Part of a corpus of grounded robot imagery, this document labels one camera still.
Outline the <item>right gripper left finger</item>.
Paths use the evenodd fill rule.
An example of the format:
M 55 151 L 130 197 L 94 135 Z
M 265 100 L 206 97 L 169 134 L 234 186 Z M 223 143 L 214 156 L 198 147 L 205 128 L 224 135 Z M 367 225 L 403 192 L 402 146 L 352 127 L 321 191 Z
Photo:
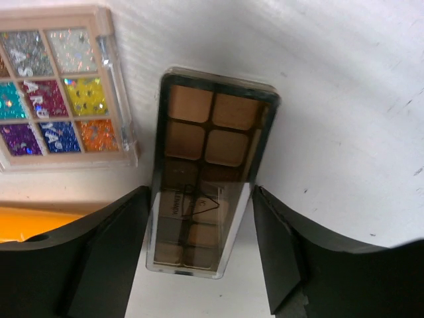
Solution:
M 2 317 L 124 317 L 150 188 L 23 242 L 1 244 Z

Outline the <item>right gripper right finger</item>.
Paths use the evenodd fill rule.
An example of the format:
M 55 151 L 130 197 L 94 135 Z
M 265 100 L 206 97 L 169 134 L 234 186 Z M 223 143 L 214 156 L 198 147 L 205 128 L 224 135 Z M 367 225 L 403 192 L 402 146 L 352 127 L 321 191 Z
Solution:
M 346 237 L 255 187 L 254 223 L 275 317 L 422 317 L 423 241 Z

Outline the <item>nude tan eyeshadow palette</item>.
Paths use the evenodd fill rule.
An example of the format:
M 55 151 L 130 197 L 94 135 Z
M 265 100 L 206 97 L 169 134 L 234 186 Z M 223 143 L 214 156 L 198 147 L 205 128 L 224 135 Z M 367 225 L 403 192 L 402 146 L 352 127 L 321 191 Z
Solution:
M 281 99 L 265 83 L 176 67 L 159 93 L 146 267 L 219 279 Z

